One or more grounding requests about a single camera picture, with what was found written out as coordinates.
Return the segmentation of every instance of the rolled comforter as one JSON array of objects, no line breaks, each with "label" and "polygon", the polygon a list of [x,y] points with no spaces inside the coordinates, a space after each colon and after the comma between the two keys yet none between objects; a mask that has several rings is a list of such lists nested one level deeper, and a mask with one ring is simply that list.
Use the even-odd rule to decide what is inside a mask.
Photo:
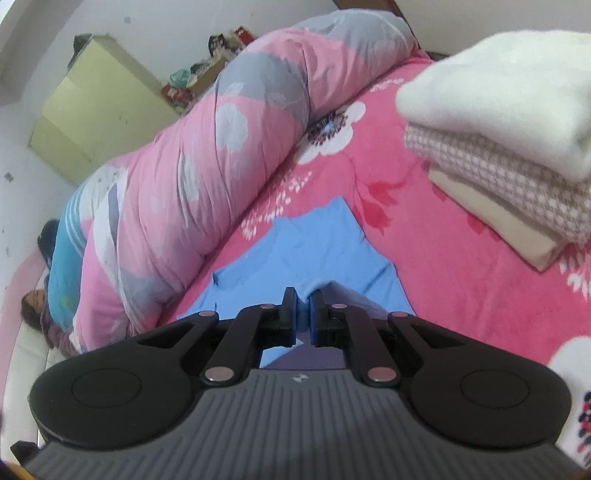
[{"label": "rolled comforter", "polygon": [[406,23],[389,12],[338,11],[270,33],[222,72],[189,115],[102,167],[69,209],[72,241],[84,245],[70,335],[76,348],[154,328],[308,123],[413,46]]}]

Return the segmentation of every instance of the pink bedsheet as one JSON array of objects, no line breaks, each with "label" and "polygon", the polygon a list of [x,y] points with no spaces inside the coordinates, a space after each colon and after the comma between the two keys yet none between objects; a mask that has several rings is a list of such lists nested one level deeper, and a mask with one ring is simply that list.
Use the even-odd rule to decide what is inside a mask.
[{"label": "pink bedsheet", "polygon": [[539,274],[429,182],[427,163],[402,144],[406,125],[394,106],[400,85],[429,63],[409,59],[312,127],[169,320],[194,303],[213,270],[262,238],[275,217],[302,215],[343,196],[369,241],[398,269],[420,317],[549,364],[565,378],[573,411],[559,444],[584,465],[589,451],[578,433],[586,424],[577,417],[591,413],[583,401],[591,387],[591,245],[568,247]]}]

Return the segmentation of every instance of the light blue fabric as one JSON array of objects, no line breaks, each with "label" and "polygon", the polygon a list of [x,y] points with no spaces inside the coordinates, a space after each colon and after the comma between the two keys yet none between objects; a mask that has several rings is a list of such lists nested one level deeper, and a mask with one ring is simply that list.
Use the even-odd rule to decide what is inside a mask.
[{"label": "light blue fabric", "polygon": [[83,186],[70,198],[57,227],[56,247],[51,261],[47,302],[49,313],[62,331],[72,331],[80,303],[82,256],[86,240],[80,228],[79,204]]},{"label": "light blue fabric", "polygon": [[[286,287],[300,299],[298,331],[309,328],[308,300],[319,288],[327,302],[355,304],[373,317],[413,313],[395,267],[365,239],[342,197],[301,217],[276,219],[257,244],[212,277],[186,315],[214,310],[221,319],[234,318],[250,305],[280,304]],[[265,351],[261,366],[289,350]]]}]

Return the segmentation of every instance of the folded towel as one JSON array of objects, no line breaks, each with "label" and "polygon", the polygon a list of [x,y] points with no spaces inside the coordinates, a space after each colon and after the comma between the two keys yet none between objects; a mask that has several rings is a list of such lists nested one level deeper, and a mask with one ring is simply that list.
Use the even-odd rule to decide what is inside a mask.
[{"label": "folded towel", "polygon": [[499,144],[474,134],[410,124],[405,145],[446,171],[484,187],[569,242],[591,235],[591,180],[571,184]]},{"label": "folded towel", "polygon": [[400,88],[402,117],[476,133],[578,182],[591,175],[591,35],[489,37]]},{"label": "folded towel", "polygon": [[538,271],[548,268],[567,244],[558,234],[526,217],[510,203],[437,165],[429,168],[429,180],[494,229]]}]

